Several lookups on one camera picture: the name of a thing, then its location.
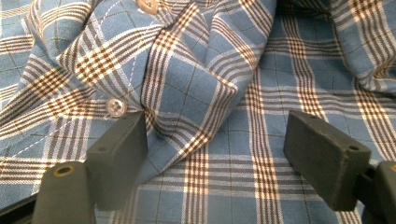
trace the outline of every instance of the shirt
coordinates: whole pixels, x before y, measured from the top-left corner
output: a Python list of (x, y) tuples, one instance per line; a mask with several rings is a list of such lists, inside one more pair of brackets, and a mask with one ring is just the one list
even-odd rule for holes
[(289, 110), (396, 160), (396, 2), (2, 0), (0, 207), (144, 111), (137, 192), (99, 223), (360, 223), (283, 154)]

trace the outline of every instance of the plaid shirt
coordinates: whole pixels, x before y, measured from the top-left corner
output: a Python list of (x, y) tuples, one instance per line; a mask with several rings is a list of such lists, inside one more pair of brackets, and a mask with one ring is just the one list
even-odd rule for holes
[(0, 207), (49, 167), (84, 161), (145, 111), (142, 184), (99, 223), (360, 223), (283, 154), (289, 110), (396, 160), (396, 2), (131, 0), (0, 3)]

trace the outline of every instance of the shirt button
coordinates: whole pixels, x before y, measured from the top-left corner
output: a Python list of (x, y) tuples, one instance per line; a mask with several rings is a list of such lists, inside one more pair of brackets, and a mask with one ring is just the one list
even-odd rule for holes
[(106, 110), (113, 118), (121, 117), (127, 110), (127, 104), (118, 99), (110, 99), (106, 103)]
[(137, 0), (137, 6), (148, 14), (154, 15), (158, 11), (156, 0)]

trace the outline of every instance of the plaid pattern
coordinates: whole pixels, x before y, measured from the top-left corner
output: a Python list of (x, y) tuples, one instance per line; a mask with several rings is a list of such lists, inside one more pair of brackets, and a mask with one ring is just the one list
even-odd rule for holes
[(288, 111), (396, 160), (395, 1), (4, 0), (0, 207), (145, 111), (143, 183), (99, 223), (360, 223), (285, 159)]

